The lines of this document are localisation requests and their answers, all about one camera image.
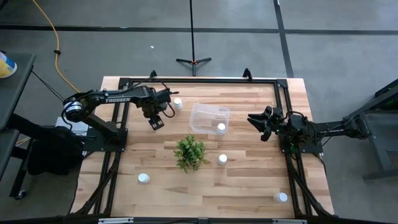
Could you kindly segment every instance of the potted plant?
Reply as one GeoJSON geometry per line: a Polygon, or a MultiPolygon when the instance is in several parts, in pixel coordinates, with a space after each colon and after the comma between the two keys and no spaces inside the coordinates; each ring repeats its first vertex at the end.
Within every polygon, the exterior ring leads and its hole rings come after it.
{"type": "Polygon", "coordinates": [[[199,169],[205,159],[205,144],[203,141],[195,141],[195,137],[189,134],[185,139],[177,142],[177,149],[174,150],[174,156],[177,158],[177,166],[188,173],[187,168],[192,168],[195,172],[199,169]]]}

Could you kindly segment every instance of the gray floor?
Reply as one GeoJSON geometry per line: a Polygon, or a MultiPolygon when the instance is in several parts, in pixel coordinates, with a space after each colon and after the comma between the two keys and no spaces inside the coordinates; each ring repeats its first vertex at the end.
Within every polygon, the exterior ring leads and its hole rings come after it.
{"type": "MultiPolygon", "coordinates": [[[[197,27],[277,28],[271,0],[193,0],[197,27]]],[[[74,26],[189,27],[188,1],[115,0],[38,3],[55,24],[74,26]]],[[[394,0],[280,0],[287,29],[397,29],[394,0]]],[[[0,22],[46,24],[30,0],[11,1],[0,22]]],[[[98,88],[104,75],[190,76],[175,58],[190,59],[189,33],[59,32],[59,66],[81,90],[98,88]]],[[[256,77],[286,77],[278,34],[195,34],[197,58],[213,57],[198,75],[239,77],[244,68],[256,77]]],[[[366,35],[288,35],[294,75],[304,78],[316,122],[341,119],[398,75],[398,37],[366,35]]],[[[63,96],[73,94],[53,67],[55,37],[47,31],[0,31],[0,49],[33,52],[34,70],[63,96]]],[[[30,77],[17,113],[39,124],[52,124],[61,103],[30,77]],[[45,99],[37,106],[38,97],[45,99]]],[[[367,141],[333,138],[325,146],[328,183],[341,217],[398,222],[398,179],[364,183],[377,171],[367,141]]],[[[30,194],[8,198],[19,162],[12,159],[0,182],[0,219],[66,214],[75,192],[77,170],[62,177],[28,177],[30,194]]]]}

